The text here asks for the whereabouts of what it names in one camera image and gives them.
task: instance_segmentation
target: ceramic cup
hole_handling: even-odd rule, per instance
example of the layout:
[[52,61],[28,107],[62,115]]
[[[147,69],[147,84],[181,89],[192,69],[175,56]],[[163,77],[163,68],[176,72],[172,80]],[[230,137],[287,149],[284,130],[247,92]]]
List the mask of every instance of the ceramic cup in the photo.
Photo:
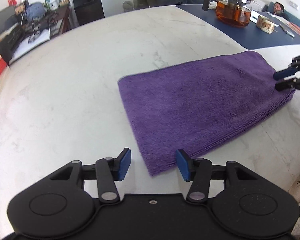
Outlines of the ceramic cup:
[[272,20],[270,20],[269,18],[267,18],[261,14],[259,15],[258,20],[257,20],[257,27],[260,30],[271,34],[274,30],[274,25],[275,25],[275,23]]
[[53,2],[50,2],[50,4],[49,4],[49,6],[50,6],[50,9],[51,10],[57,10],[58,9],[58,7],[59,7],[59,1],[58,0],[55,0],[55,1],[53,1]]

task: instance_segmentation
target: tea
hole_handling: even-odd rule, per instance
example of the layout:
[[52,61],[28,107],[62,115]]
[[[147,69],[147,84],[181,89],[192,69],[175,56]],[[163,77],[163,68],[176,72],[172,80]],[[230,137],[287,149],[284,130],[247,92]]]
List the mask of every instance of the tea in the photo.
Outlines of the tea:
[[218,1],[216,8],[218,19],[235,27],[245,27],[249,24],[251,11],[242,5]]

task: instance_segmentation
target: metal screw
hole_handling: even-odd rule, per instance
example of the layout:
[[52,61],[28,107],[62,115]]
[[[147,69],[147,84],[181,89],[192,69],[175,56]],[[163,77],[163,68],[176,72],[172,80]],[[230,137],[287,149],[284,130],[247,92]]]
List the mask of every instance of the metal screw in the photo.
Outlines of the metal screw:
[[105,192],[101,195],[104,200],[115,200],[117,196],[118,195],[114,192]]
[[189,197],[193,200],[202,200],[206,197],[206,195],[200,191],[190,193]]

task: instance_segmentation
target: computer monitor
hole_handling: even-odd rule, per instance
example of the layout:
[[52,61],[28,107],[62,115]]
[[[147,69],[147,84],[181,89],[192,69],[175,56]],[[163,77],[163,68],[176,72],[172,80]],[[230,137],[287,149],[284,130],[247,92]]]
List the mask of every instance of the computer monitor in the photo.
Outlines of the computer monitor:
[[0,34],[18,22],[14,6],[9,6],[0,11]]

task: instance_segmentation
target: white marble table surface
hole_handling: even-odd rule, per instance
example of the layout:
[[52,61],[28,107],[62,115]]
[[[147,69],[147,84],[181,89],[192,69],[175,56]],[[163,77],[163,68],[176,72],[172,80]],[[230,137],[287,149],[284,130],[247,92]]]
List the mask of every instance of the white marble table surface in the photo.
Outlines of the white marble table surface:
[[[12,232],[10,199],[71,160],[83,164],[132,150],[126,193],[177,193],[189,187],[176,169],[151,178],[125,114],[117,81],[186,61],[246,49],[201,19],[158,7],[109,17],[45,43],[11,66],[0,96],[0,238]],[[300,45],[257,49],[276,70]],[[276,114],[205,155],[235,160],[288,189],[300,173],[300,91]],[[97,196],[96,183],[85,190]],[[214,182],[210,195],[221,191]]]

